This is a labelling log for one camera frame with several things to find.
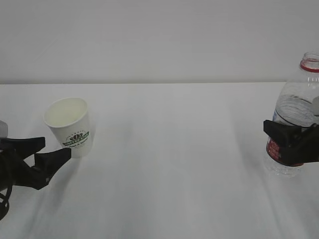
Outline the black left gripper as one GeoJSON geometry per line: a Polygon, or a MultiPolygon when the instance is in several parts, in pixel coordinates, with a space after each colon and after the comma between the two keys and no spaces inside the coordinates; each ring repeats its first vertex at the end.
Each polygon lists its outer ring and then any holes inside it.
{"type": "Polygon", "coordinates": [[[21,186],[40,190],[46,187],[57,171],[71,159],[71,149],[37,153],[45,147],[45,137],[5,138],[9,147],[0,147],[0,190],[21,186]],[[24,161],[34,155],[34,165],[24,161]]]}

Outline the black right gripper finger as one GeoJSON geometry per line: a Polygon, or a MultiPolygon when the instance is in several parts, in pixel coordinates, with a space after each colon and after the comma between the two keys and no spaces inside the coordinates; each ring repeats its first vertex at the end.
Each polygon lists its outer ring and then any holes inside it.
{"type": "Polygon", "coordinates": [[[267,154],[279,164],[301,166],[319,161],[319,126],[312,124],[303,129],[301,126],[283,125],[265,120],[263,130],[269,137],[267,154]]]}

